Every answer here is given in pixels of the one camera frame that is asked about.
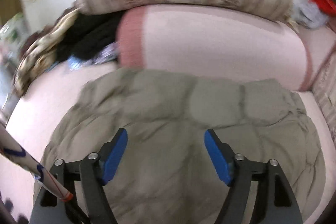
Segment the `pink cylindrical bolster cushion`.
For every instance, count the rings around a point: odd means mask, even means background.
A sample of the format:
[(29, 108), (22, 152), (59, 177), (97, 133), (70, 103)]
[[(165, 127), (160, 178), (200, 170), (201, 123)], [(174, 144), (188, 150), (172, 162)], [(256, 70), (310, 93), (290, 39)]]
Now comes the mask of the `pink cylindrical bolster cushion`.
[(130, 9), (117, 32), (123, 67), (160, 69), (238, 82), (276, 79), (309, 87), (311, 62), (287, 25), (230, 9), (149, 5)]

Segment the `beige brown patterned blanket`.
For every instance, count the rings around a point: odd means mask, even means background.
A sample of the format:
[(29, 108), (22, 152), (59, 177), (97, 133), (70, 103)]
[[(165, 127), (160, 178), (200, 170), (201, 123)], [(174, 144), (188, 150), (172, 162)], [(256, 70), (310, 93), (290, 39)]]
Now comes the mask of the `beige brown patterned blanket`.
[(78, 9), (72, 9), (63, 15), (49, 32), (36, 39), (26, 50), (13, 78), (17, 96), (25, 95), (30, 84), (56, 61), (57, 47), (78, 15)]

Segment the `grey blue cloth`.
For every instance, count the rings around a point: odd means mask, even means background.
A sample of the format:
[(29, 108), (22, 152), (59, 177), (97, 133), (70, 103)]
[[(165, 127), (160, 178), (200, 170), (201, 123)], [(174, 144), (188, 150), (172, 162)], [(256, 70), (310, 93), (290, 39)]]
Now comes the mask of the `grey blue cloth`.
[(305, 2), (295, 6), (293, 18), (300, 26), (311, 30), (320, 28), (329, 21), (329, 16), (322, 12), (314, 2)]

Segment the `black garment pile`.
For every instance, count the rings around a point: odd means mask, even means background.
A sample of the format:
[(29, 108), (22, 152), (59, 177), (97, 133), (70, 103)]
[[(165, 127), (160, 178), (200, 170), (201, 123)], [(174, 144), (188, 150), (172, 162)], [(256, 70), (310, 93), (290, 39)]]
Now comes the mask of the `black garment pile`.
[(103, 48), (116, 41), (118, 25), (125, 11), (101, 15), (78, 13), (72, 26), (56, 48), (56, 61), (66, 61), (70, 56), (89, 60)]

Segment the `red cloth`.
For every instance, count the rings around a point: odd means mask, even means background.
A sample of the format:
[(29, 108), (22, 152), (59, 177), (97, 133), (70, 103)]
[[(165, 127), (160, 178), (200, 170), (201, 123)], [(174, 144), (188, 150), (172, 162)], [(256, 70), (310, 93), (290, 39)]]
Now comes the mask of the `red cloth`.
[(318, 8), (328, 16), (335, 17), (336, 5), (333, 0), (310, 0), (315, 3)]

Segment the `striped floral side cushion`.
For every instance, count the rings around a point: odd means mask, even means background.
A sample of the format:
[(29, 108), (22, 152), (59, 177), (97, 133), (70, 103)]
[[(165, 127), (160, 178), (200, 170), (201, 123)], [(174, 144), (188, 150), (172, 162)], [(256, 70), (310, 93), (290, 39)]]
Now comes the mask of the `striped floral side cushion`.
[(331, 133), (331, 138), (335, 143), (335, 93), (336, 93), (336, 59), (333, 52), (326, 64), (322, 67), (312, 91), (322, 114), (326, 120)]

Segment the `olive green quilted hooded coat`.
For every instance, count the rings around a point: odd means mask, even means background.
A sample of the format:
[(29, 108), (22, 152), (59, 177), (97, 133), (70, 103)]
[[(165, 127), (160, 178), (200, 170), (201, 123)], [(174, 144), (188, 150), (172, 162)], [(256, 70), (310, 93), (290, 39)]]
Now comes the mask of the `olive green quilted hooded coat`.
[(87, 83), (54, 130), (42, 164), (83, 159), (125, 128), (128, 142), (105, 187), (119, 223), (213, 223), (228, 188), (204, 144), (213, 129), (253, 161), (276, 159), (303, 219), (325, 186), (318, 132), (299, 94), (276, 80), (246, 84), (118, 69)]

